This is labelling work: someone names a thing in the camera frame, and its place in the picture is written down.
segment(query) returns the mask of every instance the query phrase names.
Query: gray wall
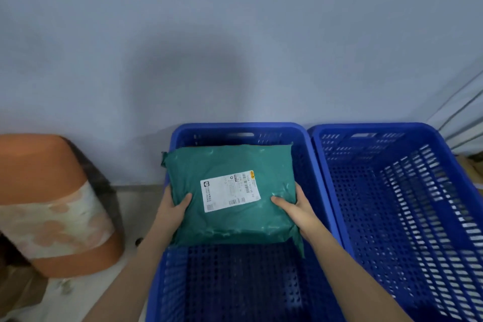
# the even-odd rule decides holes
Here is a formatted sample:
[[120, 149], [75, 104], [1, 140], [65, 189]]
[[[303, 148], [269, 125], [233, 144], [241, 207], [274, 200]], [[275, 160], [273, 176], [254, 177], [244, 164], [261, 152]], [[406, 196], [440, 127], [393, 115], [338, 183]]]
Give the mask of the gray wall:
[[481, 0], [0, 0], [0, 132], [162, 180], [187, 122], [405, 120], [482, 55]]

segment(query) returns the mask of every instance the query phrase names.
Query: hand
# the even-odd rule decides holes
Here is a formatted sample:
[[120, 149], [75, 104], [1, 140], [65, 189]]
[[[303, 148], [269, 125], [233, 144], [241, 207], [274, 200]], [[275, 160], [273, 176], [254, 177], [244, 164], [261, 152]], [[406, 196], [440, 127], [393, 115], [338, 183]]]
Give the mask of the hand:
[[300, 234], [309, 243], [311, 238], [317, 236], [321, 231], [326, 230], [317, 215], [313, 212], [309, 200], [305, 197], [302, 188], [295, 182], [295, 193], [297, 195], [297, 203], [291, 204], [281, 197], [272, 196], [272, 202], [281, 207], [287, 215], [299, 227]]
[[171, 185], [167, 185], [164, 190], [163, 198], [161, 199], [161, 204], [157, 210], [153, 227], [161, 228], [164, 232], [167, 232], [171, 238], [181, 225], [184, 218], [184, 211], [191, 202], [192, 197], [193, 195], [189, 193], [179, 205], [174, 206], [171, 195]]

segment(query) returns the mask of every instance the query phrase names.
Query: left hand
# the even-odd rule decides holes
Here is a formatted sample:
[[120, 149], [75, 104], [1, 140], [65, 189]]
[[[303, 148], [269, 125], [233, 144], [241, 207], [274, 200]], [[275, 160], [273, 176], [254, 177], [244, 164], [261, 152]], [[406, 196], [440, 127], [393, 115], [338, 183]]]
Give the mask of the left hand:
[[181, 225], [184, 218], [184, 212], [191, 202], [192, 197], [193, 195], [189, 193], [179, 205], [174, 206], [171, 195], [171, 185], [167, 185], [153, 227], [161, 228], [172, 237], [174, 232], [176, 232]]

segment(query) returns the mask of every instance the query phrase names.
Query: right hand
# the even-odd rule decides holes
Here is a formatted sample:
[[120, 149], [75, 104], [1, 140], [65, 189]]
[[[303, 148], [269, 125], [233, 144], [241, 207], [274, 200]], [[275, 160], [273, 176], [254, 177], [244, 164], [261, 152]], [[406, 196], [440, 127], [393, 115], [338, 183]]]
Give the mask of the right hand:
[[320, 234], [321, 231], [326, 230], [317, 215], [313, 212], [309, 200], [305, 197], [302, 188], [295, 182], [295, 193], [297, 195], [297, 202], [291, 204], [281, 197], [272, 196], [272, 202], [281, 207], [287, 215], [299, 227], [300, 234], [307, 241], [311, 242], [311, 238]]

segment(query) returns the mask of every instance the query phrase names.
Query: green plastic mailer bag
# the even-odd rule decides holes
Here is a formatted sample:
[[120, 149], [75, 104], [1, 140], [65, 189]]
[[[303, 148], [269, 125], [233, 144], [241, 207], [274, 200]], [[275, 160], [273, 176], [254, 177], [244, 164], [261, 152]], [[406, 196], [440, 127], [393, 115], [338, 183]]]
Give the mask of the green plastic mailer bag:
[[173, 203], [193, 194], [172, 244], [266, 244], [292, 238], [303, 255], [299, 228], [270, 200], [274, 195], [296, 202], [291, 147], [185, 147], [164, 153]]

